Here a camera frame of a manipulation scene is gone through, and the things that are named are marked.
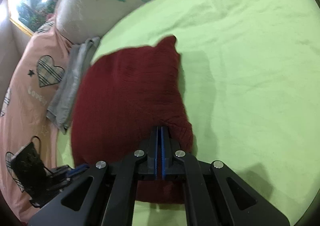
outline dark red cushion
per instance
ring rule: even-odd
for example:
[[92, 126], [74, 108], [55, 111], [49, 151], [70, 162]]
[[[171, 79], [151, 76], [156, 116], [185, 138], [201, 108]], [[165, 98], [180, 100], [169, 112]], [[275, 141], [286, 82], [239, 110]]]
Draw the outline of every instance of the dark red cushion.
[[[168, 126], [183, 150], [193, 134], [178, 91], [180, 55], [174, 36], [157, 46], [127, 48], [100, 58], [81, 82], [72, 123], [75, 165], [114, 162], [148, 139], [153, 126]], [[181, 203], [181, 185], [141, 182], [137, 199]]]

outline gray cloth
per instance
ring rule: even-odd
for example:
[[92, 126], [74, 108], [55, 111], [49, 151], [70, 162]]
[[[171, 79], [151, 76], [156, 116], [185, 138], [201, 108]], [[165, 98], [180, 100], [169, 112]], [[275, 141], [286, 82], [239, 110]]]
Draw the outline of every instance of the gray cloth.
[[73, 45], [70, 51], [70, 61], [47, 109], [47, 118], [59, 130], [66, 134], [71, 123], [71, 113], [83, 75], [90, 67], [90, 61], [100, 43], [100, 38], [87, 39], [81, 45]]

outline bed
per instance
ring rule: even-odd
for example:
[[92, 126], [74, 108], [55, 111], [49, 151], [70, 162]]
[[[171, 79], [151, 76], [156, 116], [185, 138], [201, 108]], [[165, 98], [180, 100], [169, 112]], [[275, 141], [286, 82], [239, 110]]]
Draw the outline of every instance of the bed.
[[[193, 153], [222, 160], [291, 225], [308, 225], [320, 185], [316, 2], [153, 0], [103, 37], [92, 63], [175, 35]], [[57, 165], [73, 166], [70, 137], [58, 135]], [[133, 225], [158, 224], [186, 225], [184, 206], [136, 202]]]

